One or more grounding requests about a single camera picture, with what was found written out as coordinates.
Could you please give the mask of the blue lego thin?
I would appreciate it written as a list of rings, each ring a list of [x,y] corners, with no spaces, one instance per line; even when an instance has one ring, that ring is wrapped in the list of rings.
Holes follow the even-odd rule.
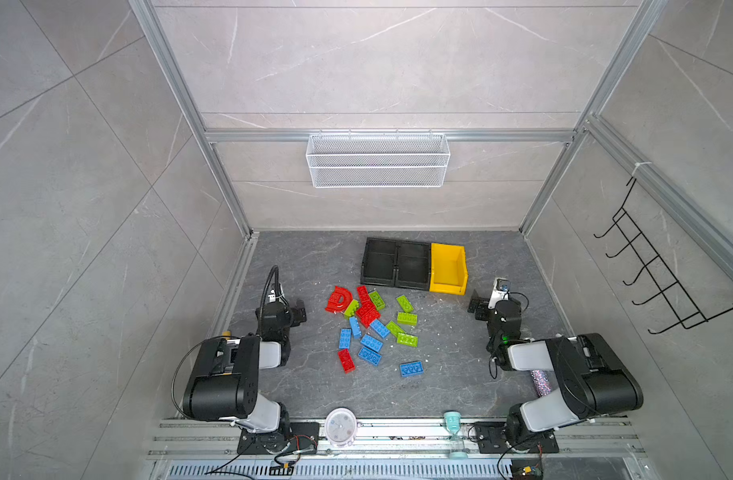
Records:
[[[358,318],[350,317],[350,327],[352,328],[352,334],[354,334],[356,339],[362,338],[362,330],[360,329]]]

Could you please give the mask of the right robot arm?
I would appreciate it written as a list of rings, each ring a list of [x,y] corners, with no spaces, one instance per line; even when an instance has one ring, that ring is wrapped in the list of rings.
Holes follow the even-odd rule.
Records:
[[[642,408],[640,385],[601,335],[523,339],[522,305],[509,292],[496,302],[474,293],[467,311],[486,324],[492,377],[543,371],[556,380],[548,394],[510,408],[503,428],[508,446],[525,451],[558,428]]]

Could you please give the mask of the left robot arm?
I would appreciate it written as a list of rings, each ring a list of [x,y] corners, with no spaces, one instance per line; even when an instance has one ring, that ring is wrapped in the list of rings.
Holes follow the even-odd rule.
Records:
[[[182,394],[182,414],[198,421],[229,421],[250,434],[292,438],[284,404],[260,393],[260,371],[282,367],[290,358],[290,330],[306,322],[304,302],[284,300],[256,309],[260,332],[212,337],[198,356]]]

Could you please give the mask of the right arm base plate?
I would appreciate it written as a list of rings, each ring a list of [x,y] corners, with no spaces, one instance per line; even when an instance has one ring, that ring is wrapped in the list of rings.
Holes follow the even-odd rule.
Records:
[[[505,422],[475,422],[472,424],[471,439],[481,454],[500,454],[506,451],[515,453],[548,453],[559,452],[553,431],[515,432]]]

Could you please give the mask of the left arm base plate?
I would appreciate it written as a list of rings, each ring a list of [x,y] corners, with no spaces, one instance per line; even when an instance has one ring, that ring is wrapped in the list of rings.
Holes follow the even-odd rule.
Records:
[[[282,428],[272,433],[248,433],[242,431],[240,443],[236,452],[242,455],[296,455],[296,451],[303,452],[318,450],[320,438],[320,424],[318,422],[292,422],[288,431]]]

